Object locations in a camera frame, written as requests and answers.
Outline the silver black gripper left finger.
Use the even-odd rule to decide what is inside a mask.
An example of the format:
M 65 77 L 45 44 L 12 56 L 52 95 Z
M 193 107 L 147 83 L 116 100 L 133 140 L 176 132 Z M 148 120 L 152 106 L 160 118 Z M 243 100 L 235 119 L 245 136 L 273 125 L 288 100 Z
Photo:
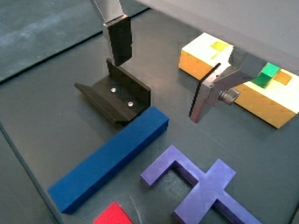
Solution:
M 132 58 L 131 17 L 124 13 L 119 0 L 89 0 L 103 19 L 113 64 L 119 67 Z

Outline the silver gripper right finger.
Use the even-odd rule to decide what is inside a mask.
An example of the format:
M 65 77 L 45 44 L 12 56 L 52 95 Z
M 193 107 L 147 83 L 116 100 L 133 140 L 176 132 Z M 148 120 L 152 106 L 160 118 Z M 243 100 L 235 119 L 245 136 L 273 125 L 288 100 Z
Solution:
M 239 97 L 235 86 L 257 77 L 259 72 L 267 62 L 259 57 L 244 54 L 243 56 L 229 56 L 229 59 L 217 63 L 200 80 L 191 103 L 189 118 L 197 123 L 205 116 L 217 101 L 228 105 Z

